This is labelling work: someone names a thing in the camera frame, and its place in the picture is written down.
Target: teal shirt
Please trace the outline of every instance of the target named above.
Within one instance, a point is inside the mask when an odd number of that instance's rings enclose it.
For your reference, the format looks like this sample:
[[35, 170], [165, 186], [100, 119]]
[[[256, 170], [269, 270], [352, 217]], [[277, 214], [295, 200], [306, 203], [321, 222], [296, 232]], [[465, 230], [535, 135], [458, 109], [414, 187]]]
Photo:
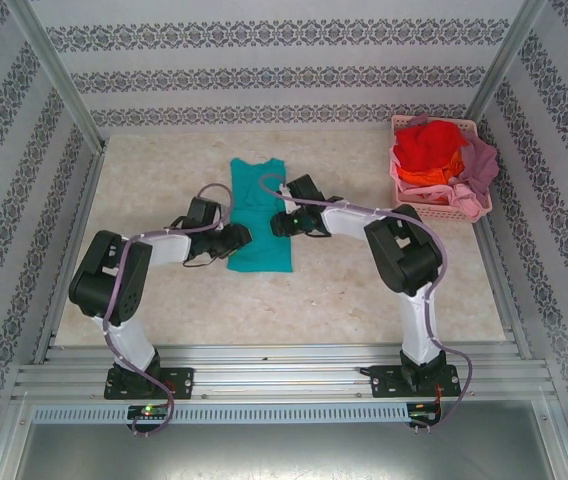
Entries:
[[[267, 173], [286, 178], [282, 160], [272, 158], [266, 163], [251, 165], [239, 158], [231, 160], [231, 181], [235, 208], [231, 222], [248, 228], [253, 240], [231, 255], [229, 270], [236, 272], [292, 272], [291, 239], [276, 237], [271, 232], [271, 218], [284, 211], [284, 201], [260, 187], [259, 179]], [[277, 191], [280, 180], [268, 178], [264, 184]]]

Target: white backdrop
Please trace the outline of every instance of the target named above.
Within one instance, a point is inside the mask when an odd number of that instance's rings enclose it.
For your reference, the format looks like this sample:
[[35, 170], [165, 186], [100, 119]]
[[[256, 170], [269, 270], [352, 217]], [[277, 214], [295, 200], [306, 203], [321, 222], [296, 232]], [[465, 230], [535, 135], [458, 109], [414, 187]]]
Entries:
[[38, 0], [105, 136], [459, 116], [522, 0]]

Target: aluminum frame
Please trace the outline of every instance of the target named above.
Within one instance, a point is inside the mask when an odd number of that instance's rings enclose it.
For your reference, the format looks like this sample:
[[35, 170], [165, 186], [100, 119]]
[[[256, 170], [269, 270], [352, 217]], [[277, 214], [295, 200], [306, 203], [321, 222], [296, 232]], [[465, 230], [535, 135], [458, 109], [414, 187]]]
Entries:
[[[506, 40], [495, 57], [468, 115], [479, 119], [499, 81], [516, 55], [519, 45], [537, 18], [543, 0], [525, 0]], [[84, 134], [99, 150], [102, 139], [68, 73], [32, 8], [24, 0], [10, 0], [9, 7], [47, 66], [54, 84], [72, 106]], [[34, 414], [41, 405], [77, 405], [98, 409], [105, 404], [129, 405], [142, 402], [113, 402], [102, 397], [106, 371], [112, 357], [105, 348], [64, 348], [54, 345], [65, 292], [79, 253], [90, 205], [97, 187], [103, 152], [91, 174], [83, 200], [73, 244], [65, 260], [52, 315], [45, 326], [44, 341], [38, 348], [39, 365], [23, 365], [17, 373], [11, 400], [0, 430], [0, 479], [14, 479], [26, 446]], [[538, 422], [554, 475], [568, 479], [568, 426], [560, 407], [550, 372], [543, 360], [533, 360], [520, 319], [513, 306], [508, 284], [499, 266], [496, 246], [486, 219], [475, 226], [482, 258], [504, 325], [504, 342], [452, 344], [469, 353], [475, 376], [465, 401], [527, 400]], [[193, 399], [189, 405], [228, 406], [269, 404], [363, 406], [415, 399], [374, 399], [369, 379], [356, 368], [374, 364], [399, 363], [399, 345], [304, 345], [237, 347], [160, 347], [165, 366], [189, 366], [196, 370]], [[466, 366], [456, 358], [460, 378]]]

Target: orange cloth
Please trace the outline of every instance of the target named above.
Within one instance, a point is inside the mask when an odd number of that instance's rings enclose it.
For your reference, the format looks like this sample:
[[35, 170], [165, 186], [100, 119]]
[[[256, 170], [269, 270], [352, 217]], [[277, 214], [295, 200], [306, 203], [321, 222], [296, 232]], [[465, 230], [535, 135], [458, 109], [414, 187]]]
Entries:
[[409, 172], [399, 165], [397, 166], [398, 176], [406, 183], [416, 187], [430, 187], [432, 185], [448, 185], [451, 177], [457, 177], [464, 171], [462, 154], [457, 150], [451, 157], [448, 164], [441, 168], [431, 168], [425, 172]]

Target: perforated metal strip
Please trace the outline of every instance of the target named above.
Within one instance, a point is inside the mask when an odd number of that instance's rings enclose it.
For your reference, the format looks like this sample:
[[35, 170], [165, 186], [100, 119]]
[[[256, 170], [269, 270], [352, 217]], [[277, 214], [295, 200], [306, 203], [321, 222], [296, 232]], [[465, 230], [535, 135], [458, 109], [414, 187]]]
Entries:
[[[126, 421], [126, 405], [46, 405], [35, 410], [39, 425], [106, 425]], [[331, 405], [179, 405], [172, 424], [290, 424], [406, 422], [405, 403]]]

